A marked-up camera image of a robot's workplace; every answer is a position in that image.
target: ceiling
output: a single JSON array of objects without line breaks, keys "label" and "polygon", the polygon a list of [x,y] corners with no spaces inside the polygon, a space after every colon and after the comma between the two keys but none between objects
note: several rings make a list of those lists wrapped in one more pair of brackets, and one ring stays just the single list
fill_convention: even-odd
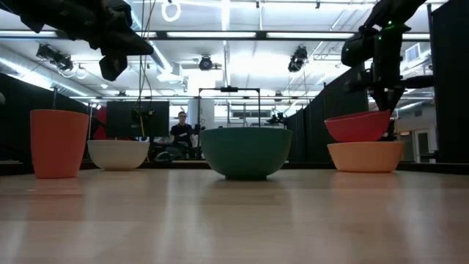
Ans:
[{"label": "ceiling", "polygon": [[[262,8],[256,8],[255,1],[231,1],[229,9],[229,30],[241,31],[357,31],[358,27],[368,18],[372,4],[370,1],[337,2],[347,4],[322,4],[316,9],[316,4],[300,1],[262,2]],[[149,18],[149,1],[130,1],[135,14],[143,21]],[[150,19],[150,30],[222,30],[220,1],[217,0],[181,0],[181,15],[174,22],[167,22],[161,14],[162,4],[157,2]],[[173,7],[168,7],[168,15],[173,16]],[[413,32],[428,32],[428,18],[426,7],[421,7],[407,22]],[[8,12],[0,11],[0,30],[28,30],[19,17]],[[40,43],[49,44],[64,54],[69,54],[76,64],[86,68],[88,76],[81,80],[71,79],[81,85],[95,90],[102,95],[115,95],[119,91],[139,88],[139,57],[129,57],[129,68],[114,82],[105,81],[101,77],[98,62],[102,56],[98,51],[89,48],[84,41],[71,40],[0,40],[0,46],[10,49],[34,62],[40,62],[35,56]],[[182,65],[183,75],[189,77],[201,74],[194,70],[197,59],[202,55],[210,55],[212,60],[224,64],[224,42],[222,40],[158,40],[154,41],[163,56],[171,63]],[[282,91],[284,95],[314,95],[322,89],[322,83],[329,82],[348,69],[340,63],[340,53],[343,43],[317,41],[229,41],[229,73],[230,85],[233,87],[261,88],[263,95],[274,95],[275,91]],[[291,74],[287,70],[290,56],[296,48],[305,46],[310,57],[304,70]],[[402,53],[415,43],[403,43]],[[157,95],[188,95],[179,83],[161,82],[157,79],[156,64],[147,57],[147,77],[149,84],[144,88],[151,89]],[[53,65],[43,64],[55,70]],[[217,86],[223,86],[223,71],[214,73],[218,79]]]}]

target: person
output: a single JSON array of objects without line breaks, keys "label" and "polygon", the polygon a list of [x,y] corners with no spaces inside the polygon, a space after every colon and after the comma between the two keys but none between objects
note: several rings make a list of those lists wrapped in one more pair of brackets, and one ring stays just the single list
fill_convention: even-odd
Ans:
[{"label": "person", "polygon": [[185,121],[188,118],[188,115],[181,111],[177,115],[179,119],[179,123],[177,125],[173,125],[171,128],[170,140],[172,143],[187,143],[188,147],[192,148],[192,137],[193,137],[193,129],[192,126],[186,124]]}]

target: computer monitor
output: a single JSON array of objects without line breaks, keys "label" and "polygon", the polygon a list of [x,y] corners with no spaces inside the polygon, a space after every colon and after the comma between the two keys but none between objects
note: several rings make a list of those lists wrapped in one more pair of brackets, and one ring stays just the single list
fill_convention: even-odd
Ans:
[{"label": "computer monitor", "polygon": [[106,136],[169,136],[169,102],[107,102]]}]

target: teal bowl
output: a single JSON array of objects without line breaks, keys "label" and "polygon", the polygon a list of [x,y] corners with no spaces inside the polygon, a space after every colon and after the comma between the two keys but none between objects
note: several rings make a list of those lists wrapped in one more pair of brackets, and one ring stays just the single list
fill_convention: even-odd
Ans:
[{"label": "teal bowl", "polygon": [[293,132],[277,128],[217,128],[202,131],[202,152],[227,180],[266,180],[287,160]]}]

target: table surface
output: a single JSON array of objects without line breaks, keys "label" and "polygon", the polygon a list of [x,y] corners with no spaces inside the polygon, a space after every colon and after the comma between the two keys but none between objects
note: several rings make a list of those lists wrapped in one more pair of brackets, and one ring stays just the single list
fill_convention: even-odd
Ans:
[{"label": "table surface", "polygon": [[0,177],[0,263],[469,263],[469,177],[281,170]]}]

